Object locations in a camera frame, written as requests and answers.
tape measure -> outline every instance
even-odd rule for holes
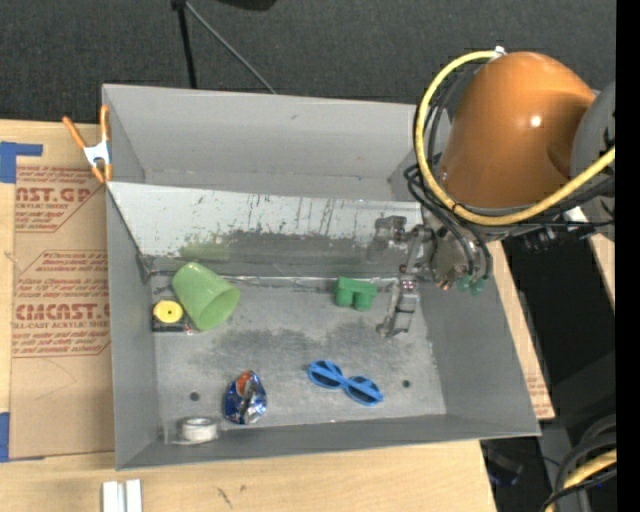
[[[218,422],[206,416],[185,418],[180,422],[182,441],[175,444],[200,444],[218,438]]]
[[[182,306],[174,300],[161,300],[153,307],[153,316],[165,324],[175,324],[183,314]]]

green cup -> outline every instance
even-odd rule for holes
[[[240,292],[199,263],[187,263],[171,282],[178,300],[201,331],[224,322],[238,305]]]

yellow tape measure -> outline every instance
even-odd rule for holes
[[[153,315],[165,324],[175,324],[183,314],[182,306],[173,300],[161,300],[153,307]]]

wooden table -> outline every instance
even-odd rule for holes
[[[91,128],[84,128],[90,144]],[[33,142],[34,133],[48,154],[55,153],[56,141],[68,137],[60,123],[0,120],[0,141]],[[18,165],[24,162],[18,158]],[[14,195],[13,185],[0,183],[0,412],[9,407]],[[491,251],[536,414],[551,418],[549,394],[509,265],[500,244]],[[98,511],[102,482],[141,478],[145,512],[496,510],[476,441],[131,472],[113,467],[113,453],[0,464],[0,503],[6,510]]]

crumpled foil wrapper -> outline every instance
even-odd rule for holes
[[[247,370],[227,388],[224,416],[240,425],[255,423],[267,410],[267,393],[255,372]]]

